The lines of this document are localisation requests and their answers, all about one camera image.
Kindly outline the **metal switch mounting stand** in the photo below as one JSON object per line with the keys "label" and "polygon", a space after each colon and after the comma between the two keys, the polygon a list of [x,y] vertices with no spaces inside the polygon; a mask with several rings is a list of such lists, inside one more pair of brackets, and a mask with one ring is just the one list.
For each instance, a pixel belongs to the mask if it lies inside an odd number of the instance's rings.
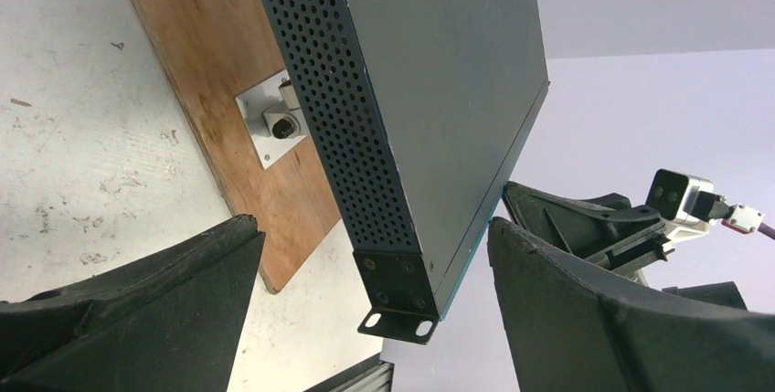
{"label": "metal switch mounting stand", "polygon": [[242,92],[235,102],[265,170],[310,134],[285,69]]}

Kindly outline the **teal grey network switch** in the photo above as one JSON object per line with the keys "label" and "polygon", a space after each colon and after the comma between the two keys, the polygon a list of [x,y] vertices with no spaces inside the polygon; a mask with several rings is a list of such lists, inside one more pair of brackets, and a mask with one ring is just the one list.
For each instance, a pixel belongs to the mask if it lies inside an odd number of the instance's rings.
{"label": "teal grey network switch", "polygon": [[547,95],[537,0],[261,0],[371,304],[426,344]]}

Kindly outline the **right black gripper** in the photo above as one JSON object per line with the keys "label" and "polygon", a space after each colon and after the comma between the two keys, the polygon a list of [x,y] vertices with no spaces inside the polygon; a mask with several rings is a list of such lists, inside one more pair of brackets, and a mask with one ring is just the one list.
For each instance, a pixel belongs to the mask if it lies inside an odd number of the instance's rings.
{"label": "right black gripper", "polygon": [[[665,222],[656,210],[634,207],[626,196],[611,193],[576,200],[509,182],[502,199],[517,226],[604,269],[642,269],[666,260]],[[748,310],[733,281],[665,287],[659,295],[648,295],[642,305],[684,311],[697,302]]]}

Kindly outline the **aluminium frame rail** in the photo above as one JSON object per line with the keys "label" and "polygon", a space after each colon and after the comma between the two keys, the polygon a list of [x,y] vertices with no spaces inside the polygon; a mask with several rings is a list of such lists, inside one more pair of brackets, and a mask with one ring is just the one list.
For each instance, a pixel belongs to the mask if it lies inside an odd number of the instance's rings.
{"label": "aluminium frame rail", "polygon": [[309,387],[306,392],[391,392],[393,376],[394,364],[376,354]]}

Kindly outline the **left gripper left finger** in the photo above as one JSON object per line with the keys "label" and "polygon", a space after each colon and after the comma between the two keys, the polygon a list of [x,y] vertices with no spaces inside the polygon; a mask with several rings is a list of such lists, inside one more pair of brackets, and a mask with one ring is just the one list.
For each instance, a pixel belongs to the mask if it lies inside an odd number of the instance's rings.
{"label": "left gripper left finger", "polygon": [[4,391],[224,391],[265,234],[232,217],[83,281],[1,305]]}

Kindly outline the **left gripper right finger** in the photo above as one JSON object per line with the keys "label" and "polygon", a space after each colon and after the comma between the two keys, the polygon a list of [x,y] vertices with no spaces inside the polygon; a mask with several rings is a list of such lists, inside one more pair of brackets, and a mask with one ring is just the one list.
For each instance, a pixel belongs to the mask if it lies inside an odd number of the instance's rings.
{"label": "left gripper right finger", "polygon": [[496,217],[487,251],[523,391],[771,391],[774,318],[642,286]]}

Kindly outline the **wooden base board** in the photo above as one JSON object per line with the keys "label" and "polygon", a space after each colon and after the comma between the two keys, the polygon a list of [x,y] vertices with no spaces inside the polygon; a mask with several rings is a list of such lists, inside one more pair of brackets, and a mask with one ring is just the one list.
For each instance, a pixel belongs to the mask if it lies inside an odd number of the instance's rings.
{"label": "wooden base board", "polygon": [[236,98],[284,64],[261,0],[132,0],[233,214],[267,238],[260,276],[281,292],[339,221],[310,141],[264,167]]}

